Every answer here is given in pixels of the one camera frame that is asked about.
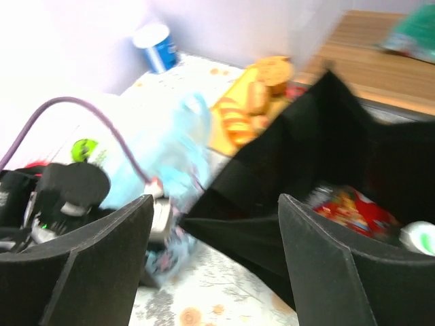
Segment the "green snack packet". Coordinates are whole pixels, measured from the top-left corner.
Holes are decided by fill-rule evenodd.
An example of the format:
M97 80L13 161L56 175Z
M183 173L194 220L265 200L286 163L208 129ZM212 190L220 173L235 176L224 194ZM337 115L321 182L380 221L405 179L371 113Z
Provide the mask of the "green snack packet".
M386 51L434 64L434 4L403 18L380 45Z

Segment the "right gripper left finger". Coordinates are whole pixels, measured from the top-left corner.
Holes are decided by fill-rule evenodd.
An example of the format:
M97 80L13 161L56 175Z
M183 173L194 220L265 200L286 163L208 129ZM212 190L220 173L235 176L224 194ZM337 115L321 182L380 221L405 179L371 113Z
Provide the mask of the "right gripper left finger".
M153 199L21 253L1 254L2 325L128 325Z

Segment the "red snack bag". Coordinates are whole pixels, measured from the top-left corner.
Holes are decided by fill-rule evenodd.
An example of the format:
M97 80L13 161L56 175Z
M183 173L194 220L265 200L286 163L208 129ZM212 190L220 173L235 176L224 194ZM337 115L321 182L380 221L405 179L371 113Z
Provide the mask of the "red snack bag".
M387 240L401 227L391 213L347 185L319 184L306 204L319 215L369 238Z

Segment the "baguette bread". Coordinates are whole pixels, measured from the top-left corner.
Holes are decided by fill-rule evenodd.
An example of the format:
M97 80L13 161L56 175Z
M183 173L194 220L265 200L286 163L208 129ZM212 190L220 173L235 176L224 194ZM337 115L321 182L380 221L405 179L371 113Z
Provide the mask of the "baguette bread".
M236 147L242 147L255 139L256 132L249 116L238 102L224 97L220 100L218 107L223 129Z

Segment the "orange bread tray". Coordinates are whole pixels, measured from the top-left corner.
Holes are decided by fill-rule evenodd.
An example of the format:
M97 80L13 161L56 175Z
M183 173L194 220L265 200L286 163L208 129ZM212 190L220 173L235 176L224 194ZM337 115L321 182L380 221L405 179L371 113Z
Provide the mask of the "orange bread tray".
M260 135L287 107L294 68L286 56L270 56L248 66L212 106L210 146L233 156Z

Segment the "round brown bread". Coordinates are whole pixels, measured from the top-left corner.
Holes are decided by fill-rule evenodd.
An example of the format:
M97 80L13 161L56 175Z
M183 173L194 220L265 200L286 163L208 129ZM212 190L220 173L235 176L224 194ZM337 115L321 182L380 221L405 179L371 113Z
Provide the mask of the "round brown bread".
M294 67L287 56L269 56L256 61L257 80L264 82L271 96L283 96L294 76Z

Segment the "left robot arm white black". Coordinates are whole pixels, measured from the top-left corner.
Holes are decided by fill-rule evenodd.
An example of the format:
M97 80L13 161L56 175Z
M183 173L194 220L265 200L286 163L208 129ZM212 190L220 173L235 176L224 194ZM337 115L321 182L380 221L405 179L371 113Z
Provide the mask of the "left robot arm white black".
M109 189L107 175L85 162L1 171L1 252L19 253L113 213L101 208Z

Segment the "green label water bottle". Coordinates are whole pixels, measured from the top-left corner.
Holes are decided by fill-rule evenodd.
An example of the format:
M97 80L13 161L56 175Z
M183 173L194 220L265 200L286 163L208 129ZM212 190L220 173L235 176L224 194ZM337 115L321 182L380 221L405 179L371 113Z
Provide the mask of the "green label water bottle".
M410 223L400 230L400 242L409 251L434 256L435 226L426 221Z

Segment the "black fabric grocery bag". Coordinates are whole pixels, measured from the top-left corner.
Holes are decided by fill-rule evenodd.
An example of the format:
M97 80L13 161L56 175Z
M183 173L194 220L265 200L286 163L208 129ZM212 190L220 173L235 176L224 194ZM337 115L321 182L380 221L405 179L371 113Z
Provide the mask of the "black fabric grocery bag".
M182 227L245 266L296 309L279 197L350 186L400 223L434 220L434 123L377 122L332 72L222 169Z

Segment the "light blue plastic bag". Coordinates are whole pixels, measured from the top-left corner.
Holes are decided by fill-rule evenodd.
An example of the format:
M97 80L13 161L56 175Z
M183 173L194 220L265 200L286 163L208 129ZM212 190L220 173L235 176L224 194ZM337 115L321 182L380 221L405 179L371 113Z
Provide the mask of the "light blue plastic bag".
M111 188L101 206L118 209L144 195L145 185L158 179L171 200L173 225L164 242L149 242L140 278L141 285L159 288L173 278L188 260L196 239L178 223L201 195L210 178L208 140L211 112L199 93L187 95L177 103L159 105L150 125L127 141L145 182L131 166L121 146L100 148L92 162L108 174Z

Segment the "oval bread loaf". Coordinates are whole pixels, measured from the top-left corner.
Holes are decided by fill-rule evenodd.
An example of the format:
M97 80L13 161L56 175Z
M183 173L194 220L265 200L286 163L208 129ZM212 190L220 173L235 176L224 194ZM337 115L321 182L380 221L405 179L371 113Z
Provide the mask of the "oval bread loaf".
M271 95L263 81L252 81L247 87L246 109L250 115L264 115L271 103Z

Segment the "toilet paper roll blue pack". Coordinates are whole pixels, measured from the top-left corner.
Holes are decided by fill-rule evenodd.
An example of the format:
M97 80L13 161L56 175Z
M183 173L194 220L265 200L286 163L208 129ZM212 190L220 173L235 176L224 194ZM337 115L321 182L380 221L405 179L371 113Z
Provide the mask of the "toilet paper roll blue pack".
M170 29L163 23L151 22L141 27L133 35L133 45L142 52L152 73L164 73L178 62Z

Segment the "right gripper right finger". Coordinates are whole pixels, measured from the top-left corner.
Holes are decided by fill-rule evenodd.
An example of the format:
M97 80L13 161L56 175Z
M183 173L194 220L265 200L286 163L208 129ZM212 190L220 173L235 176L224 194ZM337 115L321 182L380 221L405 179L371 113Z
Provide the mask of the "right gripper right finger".
M433 325L434 258L373 240L295 198L279 226L301 325Z

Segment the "floral table mat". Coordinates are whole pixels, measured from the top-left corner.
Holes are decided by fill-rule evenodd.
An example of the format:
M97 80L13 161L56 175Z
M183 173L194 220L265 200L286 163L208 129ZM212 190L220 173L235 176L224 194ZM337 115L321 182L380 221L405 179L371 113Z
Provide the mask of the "floral table mat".
M191 54L167 73L144 73L123 92L143 98L146 86L204 88L215 102L242 69ZM138 289L131 325L297 325L298 317L257 276L219 251L198 244L187 264L159 290Z

